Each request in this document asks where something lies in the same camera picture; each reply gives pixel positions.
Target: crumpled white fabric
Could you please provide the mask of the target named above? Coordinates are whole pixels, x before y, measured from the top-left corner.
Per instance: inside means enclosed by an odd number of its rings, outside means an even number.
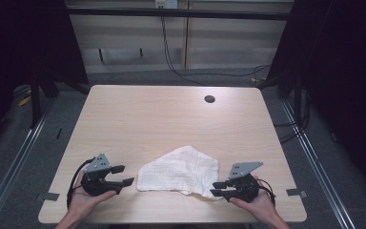
[[[138,171],[139,191],[177,190],[184,195],[197,193],[204,198],[216,198],[210,192],[218,181],[218,160],[183,146],[150,162]]]

